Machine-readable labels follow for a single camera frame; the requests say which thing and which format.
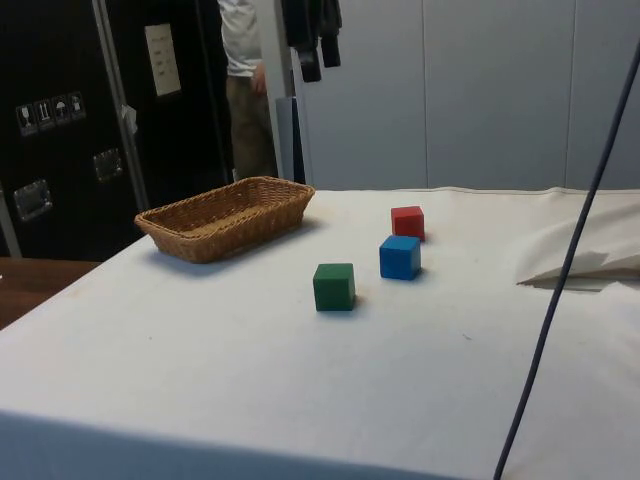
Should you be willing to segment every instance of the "cube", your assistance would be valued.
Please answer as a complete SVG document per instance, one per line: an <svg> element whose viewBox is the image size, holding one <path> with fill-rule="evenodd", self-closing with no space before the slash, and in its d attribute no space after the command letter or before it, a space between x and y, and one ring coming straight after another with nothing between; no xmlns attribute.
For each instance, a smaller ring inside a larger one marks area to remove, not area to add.
<svg viewBox="0 0 640 480"><path fill-rule="evenodd" d="M356 285L352 263L325 263L318 265L313 276L316 310L353 310L356 301Z"/></svg>
<svg viewBox="0 0 640 480"><path fill-rule="evenodd" d="M392 208L391 225L394 235L425 240L424 214L420 207Z"/></svg>
<svg viewBox="0 0 640 480"><path fill-rule="evenodd" d="M421 269L420 240L393 235L380 246L380 275L413 280Z"/></svg>

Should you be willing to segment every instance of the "wicker basket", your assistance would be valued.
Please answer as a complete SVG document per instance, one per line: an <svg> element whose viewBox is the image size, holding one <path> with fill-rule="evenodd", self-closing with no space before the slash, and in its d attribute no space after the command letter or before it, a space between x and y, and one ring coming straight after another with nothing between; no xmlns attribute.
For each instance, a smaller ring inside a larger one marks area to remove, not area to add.
<svg viewBox="0 0 640 480"><path fill-rule="evenodd" d="M312 187L255 177L139 214L135 222L160 251L209 263L297 227Z"/></svg>

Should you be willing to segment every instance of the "cable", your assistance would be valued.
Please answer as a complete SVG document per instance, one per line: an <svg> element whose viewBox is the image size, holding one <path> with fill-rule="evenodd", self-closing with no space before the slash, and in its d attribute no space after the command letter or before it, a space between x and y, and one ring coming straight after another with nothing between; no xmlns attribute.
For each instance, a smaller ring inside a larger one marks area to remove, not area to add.
<svg viewBox="0 0 640 480"><path fill-rule="evenodd" d="M618 130L620 129L620 122L622 121L622 117L627 106L627 101L629 100L631 87L633 87L636 74L638 73L639 64L640 41L638 41L636 53L633 57L633 62L631 63L631 68L629 70L627 80L622 90L622 96L620 97L616 113L613 117L613 123L611 124L611 130L609 131L609 137L607 138L607 143L602 154L602 158L600 159L600 163L598 164L598 168L596 169L596 174L593 177L593 182L591 183L591 188L589 189L587 198L585 199L584 205L582 206L582 211L580 212L578 223L576 224L576 228L573 231L571 243L569 243L569 249L567 250L567 256L565 257L564 263L562 264L562 270L560 271L558 283L553 290L553 295L551 296L551 301L549 302L549 307L547 308L547 314L545 315L544 322L542 323L542 330L540 331L538 344L536 345L536 350L533 354L533 359L531 360L529 375L527 376L527 381L525 382L524 390L522 391L522 396L520 397L520 402L518 403L518 408L516 409L516 414L513 418L511 428L509 429L509 435L507 435L507 440L505 441L504 447L502 448L502 453L500 454L500 460L498 460L498 465L493 475L493 480L500 480L502 478L502 473L507 463L507 459L509 458L509 453L511 452L513 441L515 440L516 434L518 433L518 428L520 427L520 422L522 421L522 416L527 406L529 395L531 395L531 389L533 388L536 374L538 373L538 367L540 366L540 359L542 358L544 345L547 341L547 336L549 335L549 328L551 328L551 322L553 321L553 316L556 313L558 301L560 300L560 296L562 295L562 291L564 290L564 286L567 282L567 277L569 276L569 271L571 270L571 264L573 263L573 257L576 254L578 242L580 241L580 236L582 235L582 231L584 230L584 226L587 222L587 217L589 215L589 211L591 210L591 205L593 204L596 192L600 187L602 175L604 174L604 171L607 168L607 164L609 163L611 151L613 150L613 145L615 144L616 138L618 136Z"/></svg>

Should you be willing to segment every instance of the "white label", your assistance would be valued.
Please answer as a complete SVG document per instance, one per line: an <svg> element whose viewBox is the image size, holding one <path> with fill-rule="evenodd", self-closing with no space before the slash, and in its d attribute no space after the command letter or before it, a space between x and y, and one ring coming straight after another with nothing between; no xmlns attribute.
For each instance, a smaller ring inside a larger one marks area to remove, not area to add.
<svg viewBox="0 0 640 480"><path fill-rule="evenodd" d="M159 97L179 92L180 75L176 64L176 54L173 49L171 25L152 25L144 28L147 36L147 47L151 59L151 71L156 85L156 95Z"/></svg>

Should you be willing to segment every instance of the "floor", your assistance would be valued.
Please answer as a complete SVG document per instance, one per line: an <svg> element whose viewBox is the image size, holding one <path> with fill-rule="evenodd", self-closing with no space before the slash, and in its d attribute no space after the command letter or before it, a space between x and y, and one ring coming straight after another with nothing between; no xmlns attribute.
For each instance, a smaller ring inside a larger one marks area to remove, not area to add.
<svg viewBox="0 0 640 480"><path fill-rule="evenodd" d="M100 265L0 258L0 330Z"/></svg>

